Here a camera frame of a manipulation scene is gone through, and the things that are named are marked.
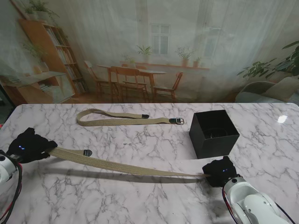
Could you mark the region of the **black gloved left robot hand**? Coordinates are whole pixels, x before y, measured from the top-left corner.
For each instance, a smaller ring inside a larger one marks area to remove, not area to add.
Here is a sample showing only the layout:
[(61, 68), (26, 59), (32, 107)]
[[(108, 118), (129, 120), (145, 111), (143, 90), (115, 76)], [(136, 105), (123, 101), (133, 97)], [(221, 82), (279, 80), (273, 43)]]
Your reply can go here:
[(30, 163), (50, 157), (47, 151), (56, 147), (55, 141), (35, 134), (35, 130), (29, 127), (12, 141), (6, 154), (18, 156), (20, 163)]

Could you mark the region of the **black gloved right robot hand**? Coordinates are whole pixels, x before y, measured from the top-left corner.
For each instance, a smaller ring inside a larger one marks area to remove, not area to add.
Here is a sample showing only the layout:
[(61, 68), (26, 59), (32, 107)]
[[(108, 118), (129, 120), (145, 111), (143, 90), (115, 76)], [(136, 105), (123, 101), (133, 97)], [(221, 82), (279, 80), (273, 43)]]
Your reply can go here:
[(208, 183), (212, 187), (224, 187), (225, 184), (235, 177), (238, 177), (236, 168), (228, 156), (221, 160), (213, 160), (202, 168)]

